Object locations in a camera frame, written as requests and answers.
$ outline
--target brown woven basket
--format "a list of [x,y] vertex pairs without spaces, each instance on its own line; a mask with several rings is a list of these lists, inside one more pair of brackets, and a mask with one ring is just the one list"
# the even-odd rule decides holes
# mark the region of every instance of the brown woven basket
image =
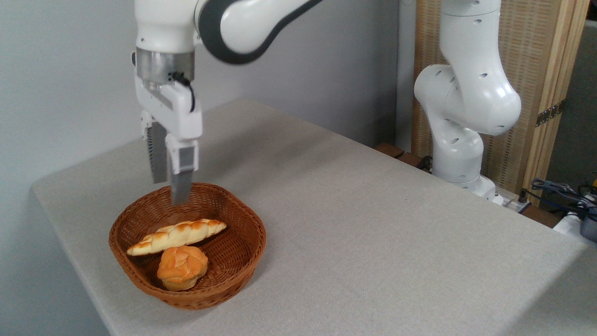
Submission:
[[[193,288],[173,292],[163,286],[156,275],[161,253],[126,253],[131,245],[161,227],[201,218],[217,219],[227,227],[191,245],[209,259],[207,273]],[[136,287],[173,307],[198,310],[232,298],[247,284],[263,254],[266,232],[261,219],[230,192],[213,184],[195,183],[186,204],[172,206],[170,187],[163,187],[129,205],[114,222],[109,243]]]

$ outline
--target black cable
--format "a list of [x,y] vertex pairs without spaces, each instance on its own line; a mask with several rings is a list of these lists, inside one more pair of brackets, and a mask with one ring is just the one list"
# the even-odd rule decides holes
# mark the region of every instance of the black cable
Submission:
[[544,201],[545,203],[547,203],[547,204],[549,204],[551,206],[555,206],[555,207],[558,207],[560,209],[567,210],[569,212],[574,212],[574,213],[576,213],[578,215],[587,216],[590,219],[592,219],[593,221],[597,221],[597,213],[586,211],[586,210],[581,210],[581,209],[587,209],[586,207],[579,208],[579,207],[564,206],[564,205],[561,205],[561,204],[554,203],[554,202],[552,202],[552,201],[550,201],[548,199],[545,199],[545,198],[543,198],[543,197],[541,197],[539,195],[535,195],[535,194],[531,193],[530,191],[528,191],[527,189],[522,189],[522,190],[525,193],[527,193],[528,195],[531,195],[531,196],[535,197],[538,200]]

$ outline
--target wooden block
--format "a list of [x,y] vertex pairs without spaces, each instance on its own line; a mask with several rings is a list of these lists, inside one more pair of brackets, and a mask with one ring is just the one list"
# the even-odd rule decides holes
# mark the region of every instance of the wooden block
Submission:
[[549,213],[543,209],[539,209],[536,206],[530,206],[528,208],[526,208],[523,212],[522,215],[532,219],[535,222],[539,222],[549,228],[553,228],[554,226],[556,226],[561,218]]
[[389,156],[391,156],[393,158],[398,158],[402,154],[404,154],[404,150],[403,149],[400,149],[398,147],[392,146],[389,143],[385,143],[385,142],[380,143],[379,145],[377,145],[375,147],[375,149],[377,151],[380,151],[380,152],[382,152],[382,153],[384,153],[386,155],[389,155]]
[[402,156],[398,158],[398,160],[408,163],[413,167],[419,167],[421,164],[421,158],[412,154],[412,153],[404,153]]

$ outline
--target bread roll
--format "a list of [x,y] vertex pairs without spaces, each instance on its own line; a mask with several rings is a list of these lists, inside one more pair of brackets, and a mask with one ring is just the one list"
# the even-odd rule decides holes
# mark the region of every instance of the bread roll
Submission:
[[183,291],[195,285],[207,271],[207,257],[194,246],[169,248],[162,253],[158,278],[169,291]]
[[226,224],[215,219],[200,219],[196,222],[180,222],[148,234],[127,250],[129,255],[157,253],[167,248],[188,245],[211,237],[226,228]]

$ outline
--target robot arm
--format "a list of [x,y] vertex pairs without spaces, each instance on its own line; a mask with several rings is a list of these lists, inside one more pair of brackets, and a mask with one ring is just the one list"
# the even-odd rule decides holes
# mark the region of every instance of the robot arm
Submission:
[[[231,64],[259,58],[279,31],[321,0],[135,0],[133,63],[154,183],[171,174],[172,202],[199,169],[202,111],[193,92],[195,45]],[[166,162],[170,158],[170,169]]]
[[501,0],[444,0],[439,46],[450,65],[426,67],[414,94],[433,136],[433,174],[501,203],[481,176],[479,133],[501,135],[518,120],[521,100],[501,65]]

